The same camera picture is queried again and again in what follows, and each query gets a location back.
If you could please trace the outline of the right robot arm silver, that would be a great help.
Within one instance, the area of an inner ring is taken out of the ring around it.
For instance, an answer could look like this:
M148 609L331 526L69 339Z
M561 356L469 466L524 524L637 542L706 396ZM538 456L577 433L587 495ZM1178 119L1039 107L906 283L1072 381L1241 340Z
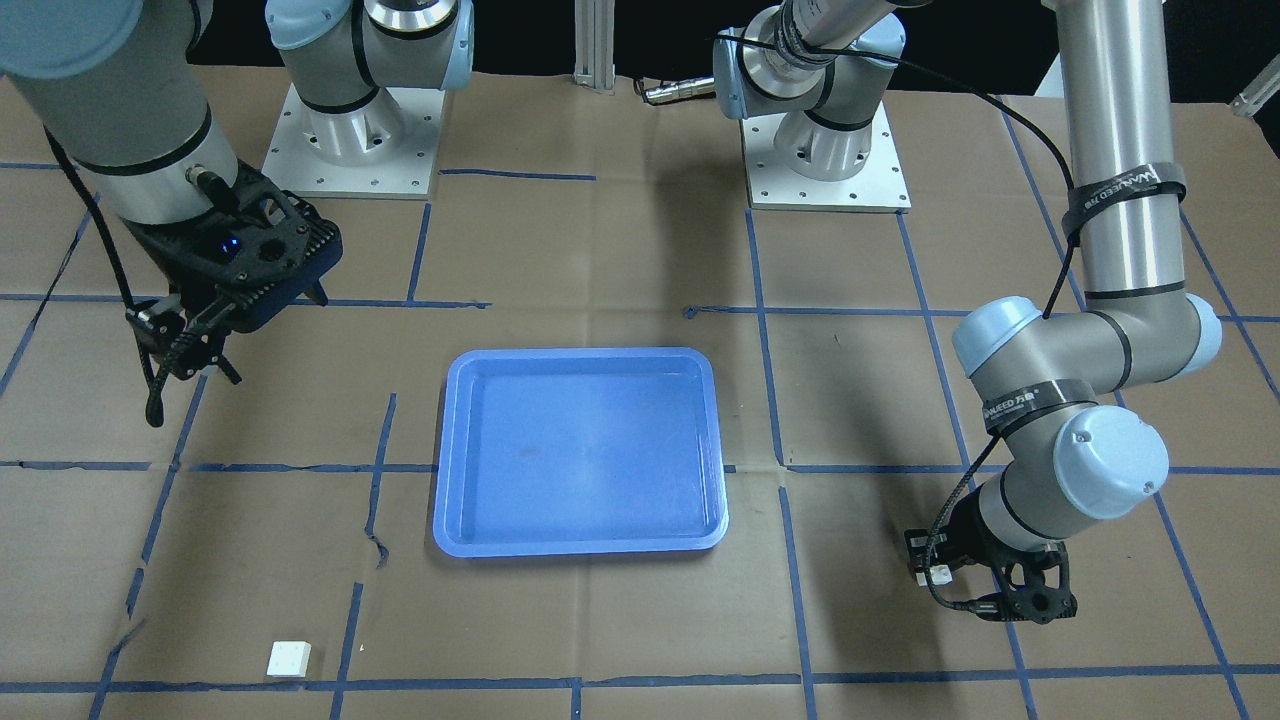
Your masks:
M5 1L3 73L72 179L91 179L168 282L122 293L152 395L219 370L297 297L324 305L340 232L314 197L422 199L443 100L467 85L471 1L269 1L291 77L264 168L241 159L189 54L210 1Z

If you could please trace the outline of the white block near right arm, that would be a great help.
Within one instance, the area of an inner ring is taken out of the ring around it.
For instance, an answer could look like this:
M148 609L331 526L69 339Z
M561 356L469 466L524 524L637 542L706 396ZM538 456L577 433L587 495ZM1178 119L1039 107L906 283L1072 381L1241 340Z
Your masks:
M305 679L312 646L307 641L274 641L265 675L271 679Z

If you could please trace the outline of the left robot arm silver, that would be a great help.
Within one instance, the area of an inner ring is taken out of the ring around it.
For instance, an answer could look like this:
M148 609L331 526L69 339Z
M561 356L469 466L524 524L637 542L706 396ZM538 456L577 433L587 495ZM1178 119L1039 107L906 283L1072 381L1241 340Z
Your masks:
M924 575L1065 571L1069 538L1125 516L1169 477L1161 434L1101 396L1198 372L1222 342L1213 307L1187 291L1161 3L1051 9L1070 133L1069 152L1046 142L1068 192L1062 264L1043 305L996 299L954 332L986 430L1011 460L914 536Z

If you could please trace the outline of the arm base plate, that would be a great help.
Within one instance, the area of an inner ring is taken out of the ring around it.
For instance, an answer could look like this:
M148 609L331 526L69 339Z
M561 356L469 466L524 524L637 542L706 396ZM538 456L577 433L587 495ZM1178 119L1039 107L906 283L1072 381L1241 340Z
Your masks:
M749 206L780 211L905 213L913 208L884 108L851 132L803 111L739 122Z
M364 108L326 114L291 87L261 172L306 199L426 201L448 94L383 88Z

